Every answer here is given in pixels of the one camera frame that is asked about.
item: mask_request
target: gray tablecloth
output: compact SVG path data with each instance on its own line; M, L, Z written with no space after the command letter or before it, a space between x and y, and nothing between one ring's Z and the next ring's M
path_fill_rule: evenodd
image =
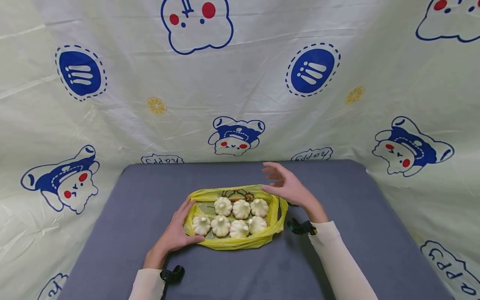
M380 300L451 300L363 166L286 162L324 205ZM124 170L60 300L126 300L147 251L186 196L199 189L265 183L260 163L133 165ZM307 217L298 207L287 215ZM173 300L334 299L307 236L287 228L256 250L192 246L172 255L186 273Z

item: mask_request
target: lemon slice print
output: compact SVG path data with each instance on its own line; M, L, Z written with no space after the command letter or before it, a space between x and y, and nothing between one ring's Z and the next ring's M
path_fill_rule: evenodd
M165 103L158 98L149 98L147 104L150 110L156 115L163 115L167 111Z
M348 93L345 102L347 104L356 102L363 96L363 93L365 93L365 88L361 85L358 85Z

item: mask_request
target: wrinkled fabric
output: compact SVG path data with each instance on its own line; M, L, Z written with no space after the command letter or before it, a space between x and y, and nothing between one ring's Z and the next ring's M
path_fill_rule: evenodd
M10 299L57 297L130 164L310 159L362 163L455 298L478 298L476 1L0 8Z

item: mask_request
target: right hand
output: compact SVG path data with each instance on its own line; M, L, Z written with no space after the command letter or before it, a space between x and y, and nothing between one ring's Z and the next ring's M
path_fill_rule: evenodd
M280 196L293 205L301 206L313 223L328 222L328 217L323 206L318 202L315 196L303 186L300 180L283 167L281 164L266 162L263 173L268 174L267 179L277 180L264 185L262 190L269 194Z
M268 174L267 179L276 180L270 185L264 185L262 190L269 194L280 196L293 205L305 207L311 201L317 201L315 197L291 171L279 163L265 162L262 173Z

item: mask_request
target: plastic bag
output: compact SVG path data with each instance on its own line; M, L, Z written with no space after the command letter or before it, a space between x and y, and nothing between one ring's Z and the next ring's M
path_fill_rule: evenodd
M184 229L185 232L193 236L193 218L196 216L207 216L212 220L215 217L215 209L213 203L218 197L223 196L229 198L231 201L244 199L251 202L255 198L262 198L268 203L268 214L265 217L268 227L264 231L249 235L243 239L234 239L229 236L218 238L210 231L205 240L199 245L214 249L214 250L238 250L238 249L253 249L259 248L272 241L273 235L283 231L285 222L285 214L288 210L288 203L281 197L268 194L261 190L261 185L247 185L233 188L219 188L219 189L204 189L198 190L190 194L191 199L195 199L196 203L188 213ZM228 216L230 221L235 220L233 214Z

